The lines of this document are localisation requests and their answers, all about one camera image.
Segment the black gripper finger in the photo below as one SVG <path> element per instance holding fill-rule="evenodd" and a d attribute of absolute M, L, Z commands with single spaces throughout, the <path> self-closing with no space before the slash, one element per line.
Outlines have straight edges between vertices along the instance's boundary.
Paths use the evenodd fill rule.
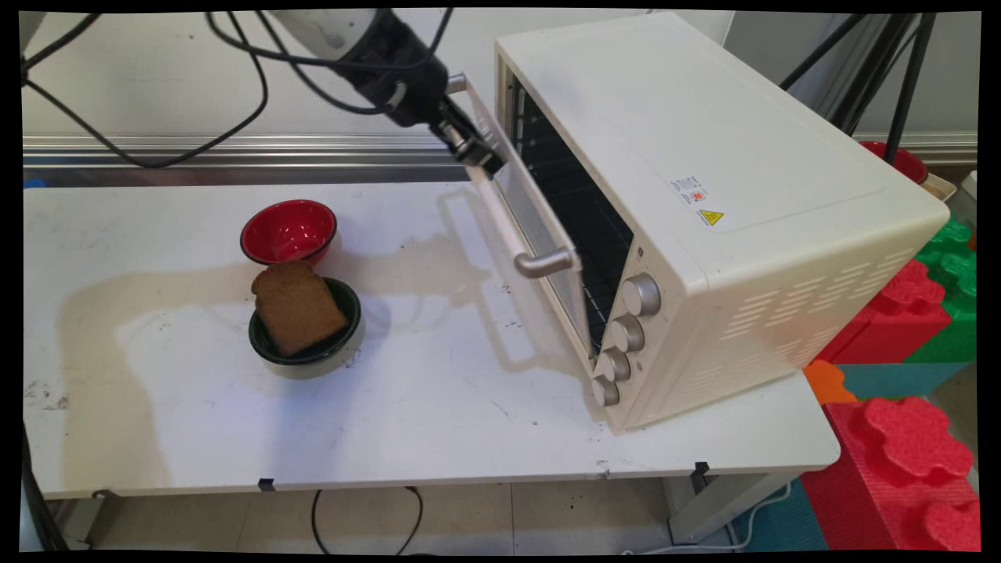
<path fill-rule="evenodd" d="M 498 172 L 505 165 L 500 153 L 487 143 L 450 97 L 444 97 L 444 142 L 455 160 L 465 167 Z"/>
<path fill-rule="evenodd" d="M 460 124 L 433 125 L 437 138 L 447 144 L 453 158 L 465 167 L 478 168 L 487 178 L 494 176 L 494 150 L 475 132 Z"/>

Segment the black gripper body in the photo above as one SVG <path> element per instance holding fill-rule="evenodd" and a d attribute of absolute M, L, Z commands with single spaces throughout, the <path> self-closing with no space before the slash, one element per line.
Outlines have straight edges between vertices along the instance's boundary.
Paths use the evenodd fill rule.
<path fill-rule="evenodd" d="M 436 50 L 451 15 L 441 14 L 432 43 L 426 44 L 393 11 L 346 11 L 353 36 L 343 54 L 343 79 L 371 104 L 343 106 L 343 110 L 439 131 L 448 71 Z"/>

